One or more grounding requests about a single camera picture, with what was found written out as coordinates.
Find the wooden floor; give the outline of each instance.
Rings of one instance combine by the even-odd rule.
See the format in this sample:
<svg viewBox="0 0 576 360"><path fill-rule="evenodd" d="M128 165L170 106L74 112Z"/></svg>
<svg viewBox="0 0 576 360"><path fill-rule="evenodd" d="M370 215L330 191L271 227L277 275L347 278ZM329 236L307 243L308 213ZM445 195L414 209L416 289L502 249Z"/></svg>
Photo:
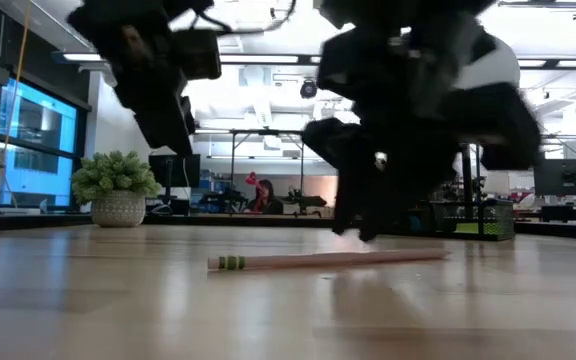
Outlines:
<svg viewBox="0 0 576 360"><path fill-rule="evenodd" d="M209 255L354 249L326 230L143 226L0 233L0 359L576 360L576 240L449 260L207 274Z"/></svg>

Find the ceiling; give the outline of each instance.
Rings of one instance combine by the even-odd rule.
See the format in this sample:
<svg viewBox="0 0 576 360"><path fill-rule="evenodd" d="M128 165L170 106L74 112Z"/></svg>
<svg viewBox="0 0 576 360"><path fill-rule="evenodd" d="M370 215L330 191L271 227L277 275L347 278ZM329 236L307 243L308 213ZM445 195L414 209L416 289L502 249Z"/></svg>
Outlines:
<svg viewBox="0 0 576 360"><path fill-rule="evenodd" d="M289 0L215 0L209 14L235 29L260 29L272 23L270 9L278 19L285 14ZM32 0L30 28L59 49L71 52L92 51L65 24L65 17L79 0ZM0 8L18 21L23 20L27 0L0 0ZM576 57L576 11L517 9L492 6L481 16L484 27L507 42L520 58ZM186 28L194 15L187 14L171 22L173 29ZM201 21L199 27L208 26ZM323 41L339 33L313 9L313 0L297 0L293 18L280 30L251 36L233 36L220 40L222 53L318 54ZM241 67L224 66L221 79L190 84L195 117L203 127L215 121L255 121L254 116L268 112L282 123L299 126L308 116L326 111L346 110L347 104L327 92L304 100L299 87L304 79L316 75L315 67L266 67L270 81L241 87ZM276 75L293 76L297 81L274 81ZM576 98L576 71L522 71L521 87L538 107L541 115L556 117L557 111Z"/></svg>

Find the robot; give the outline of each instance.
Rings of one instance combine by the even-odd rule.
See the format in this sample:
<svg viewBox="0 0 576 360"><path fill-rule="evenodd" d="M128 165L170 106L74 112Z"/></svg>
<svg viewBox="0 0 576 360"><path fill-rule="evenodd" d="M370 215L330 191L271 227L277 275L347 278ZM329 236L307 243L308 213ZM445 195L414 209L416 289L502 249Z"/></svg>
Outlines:
<svg viewBox="0 0 576 360"><path fill-rule="evenodd" d="M525 170L538 161L540 131L517 90L517 59L476 19L493 2L323 0L320 12L331 24L355 27L324 43L316 84L352 100L361 119L324 119L303 132L304 143L339 173L335 233L359 215L360 238L373 240L454 177L461 144L480 144L488 170ZM190 80L221 75L217 37L234 33L205 14L213 5L84 0L68 17L110 63L119 100L153 148L192 153L184 136L190 105L180 94ZM172 32L169 21L190 10L221 30ZM378 152L387 163L375 165Z"/></svg>

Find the green plant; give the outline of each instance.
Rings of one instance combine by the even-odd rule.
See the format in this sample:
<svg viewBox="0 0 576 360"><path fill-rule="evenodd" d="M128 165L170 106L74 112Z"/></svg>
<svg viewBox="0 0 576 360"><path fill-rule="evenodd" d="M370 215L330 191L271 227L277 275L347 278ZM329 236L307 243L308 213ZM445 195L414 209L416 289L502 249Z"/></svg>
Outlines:
<svg viewBox="0 0 576 360"><path fill-rule="evenodd" d="M123 156L120 151L96 153L82 159L82 168L72 176L72 190L79 204L86 204L113 190L127 190L157 196L159 184L150 165L141 162L135 151Z"/></svg>

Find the blue window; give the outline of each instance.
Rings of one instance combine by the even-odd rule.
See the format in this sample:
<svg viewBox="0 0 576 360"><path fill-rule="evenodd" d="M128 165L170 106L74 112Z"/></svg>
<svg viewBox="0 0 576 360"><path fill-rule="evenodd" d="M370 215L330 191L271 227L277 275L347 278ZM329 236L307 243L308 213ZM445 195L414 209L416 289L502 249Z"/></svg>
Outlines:
<svg viewBox="0 0 576 360"><path fill-rule="evenodd" d="M74 152L77 109L23 83L17 87L19 96L12 96L14 89L15 80L2 88L0 134L11 123L11 137Z"/></svg>
<svg viewBox="0 0 576 360"><path fill-rule="evenodd" d="M0 157L4 144L0 142ZM70 205L72 159L8 144L6 180L1 189L0 205L13 205L11 191L19 205Z"/></svg>

